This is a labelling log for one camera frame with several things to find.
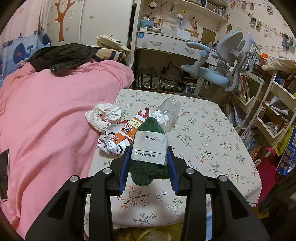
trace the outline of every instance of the desk drawer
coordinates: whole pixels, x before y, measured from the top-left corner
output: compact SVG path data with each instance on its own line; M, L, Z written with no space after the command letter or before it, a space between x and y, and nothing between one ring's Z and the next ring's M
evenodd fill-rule
M175 39L157 34L138 33L137 48L154 49L172 53Z
M200 50L189 48L186 43L186 41L176 39L173 53L199 59Z

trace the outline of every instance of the chair backrest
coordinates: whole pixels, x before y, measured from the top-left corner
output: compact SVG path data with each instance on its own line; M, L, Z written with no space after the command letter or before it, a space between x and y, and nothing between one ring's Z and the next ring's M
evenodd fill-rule
M244 47L245 41L242 41L244 34L242 31L236 30L221 38L217 44L217 55L229 64L234 66L237 58L231 54L232 50L240 52Z

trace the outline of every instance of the black jacket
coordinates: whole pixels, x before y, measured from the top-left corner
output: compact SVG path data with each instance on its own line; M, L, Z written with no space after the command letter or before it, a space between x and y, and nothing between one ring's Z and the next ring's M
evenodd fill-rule
M50 69L53 74L59 74L85 64L100 48L77 43L50 46L39 49L29 61L37 72Z

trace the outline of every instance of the pink blanket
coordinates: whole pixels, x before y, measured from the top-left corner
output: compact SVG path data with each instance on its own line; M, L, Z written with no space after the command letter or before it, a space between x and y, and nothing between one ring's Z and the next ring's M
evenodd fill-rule
M71 175L87 177L98 132L84 113L113 103L133 81L128 67L112 61L86 63L64 77L30 63L0 90L0 153L9 149L7 219L25 238L39 213Z

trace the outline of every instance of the snack wrapper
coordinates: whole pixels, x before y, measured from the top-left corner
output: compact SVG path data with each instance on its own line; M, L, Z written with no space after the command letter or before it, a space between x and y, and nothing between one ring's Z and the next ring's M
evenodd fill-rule
M140 110L129 121L121 121L106 127L101 133L97 147L108 154L123 155L135 136L138 127L148 118L149 108Z

